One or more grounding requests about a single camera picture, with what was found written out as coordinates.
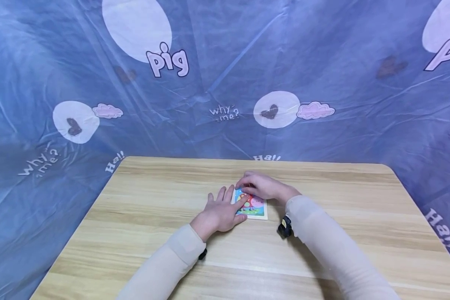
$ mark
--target wood grain surface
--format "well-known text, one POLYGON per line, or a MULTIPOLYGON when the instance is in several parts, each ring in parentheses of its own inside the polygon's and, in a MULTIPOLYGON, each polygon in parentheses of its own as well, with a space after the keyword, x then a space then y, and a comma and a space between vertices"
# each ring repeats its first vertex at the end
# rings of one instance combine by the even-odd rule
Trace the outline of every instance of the wood grain surface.
MULTIPOLYGON (((450 299, 450 255, 384 165, 128 157, 32 299, 114 299, 140 265, 205 206, 207 193, 257 170, 313 198, 404 300, 450 299)), ((276 233, 284 208, 210 239, 171 299, 341 299, 296 238, 276 233)))

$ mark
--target beige sleeve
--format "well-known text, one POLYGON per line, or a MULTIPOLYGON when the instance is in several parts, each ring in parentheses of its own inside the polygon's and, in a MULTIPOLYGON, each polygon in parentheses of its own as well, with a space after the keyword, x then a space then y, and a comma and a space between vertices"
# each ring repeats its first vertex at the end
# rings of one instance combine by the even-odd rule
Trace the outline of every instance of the beige sleeve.
POLYGON ((166 300, 197 262, 206 244, 190 224, 177 230, 143 263, 117 300, 166 300))
POLYGON ((292 229, 330 272, 346 300, 399 300, 348 234, 322 208, 305 196, 286 205, 292 229))

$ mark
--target blue backdrop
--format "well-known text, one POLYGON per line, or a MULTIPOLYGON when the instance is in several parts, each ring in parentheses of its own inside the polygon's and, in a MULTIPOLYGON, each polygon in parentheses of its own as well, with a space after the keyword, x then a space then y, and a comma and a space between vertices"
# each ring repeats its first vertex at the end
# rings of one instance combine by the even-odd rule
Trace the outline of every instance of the blue backdrop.
POLYGON ((129 155, 386 164, 450 252, 450 0, 0 1, 0 299, 129 155))

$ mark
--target white circle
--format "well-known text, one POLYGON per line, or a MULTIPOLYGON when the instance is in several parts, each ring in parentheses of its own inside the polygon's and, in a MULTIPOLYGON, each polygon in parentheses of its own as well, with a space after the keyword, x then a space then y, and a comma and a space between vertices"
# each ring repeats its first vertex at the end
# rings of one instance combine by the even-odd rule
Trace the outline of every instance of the white circle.
POLYGON ((88 142, 100 125, 100 119, 92 108, 77 101, 59 103, 52 117, 58 132, 74 143, 88 142))
POLYGON ((160 54, 172 44, 172 28, 156 0, 103 0, 102 15, 110 35, 125 53, 149 63, 147 51, 160 54))
POLYGON ((442 0, 423 29, 422 44, 430 53, 437 53, 450 39, 450 0, 442 0))
POLYGON ((282 128, 290 125, 297 118, 300 100, 295 94, 285 91, 274 91, 264 95, 255 104, 253 116, 266 128, 282 128))

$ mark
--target peppa pig card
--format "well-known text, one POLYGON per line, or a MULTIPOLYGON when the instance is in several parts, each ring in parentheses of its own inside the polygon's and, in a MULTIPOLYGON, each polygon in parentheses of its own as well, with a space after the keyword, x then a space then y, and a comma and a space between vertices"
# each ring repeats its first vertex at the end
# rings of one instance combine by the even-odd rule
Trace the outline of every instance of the peppa pig card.
MULTIPOLYGON (((232 198, 232 203, 236 203, 247 194, 241 189, 235 190, 232 198)), ((245 202, 242 208, 237 212, 237 215, 245 214, 249 219, 268 220, 267 200, 250 195, 250 198, 245 202)))

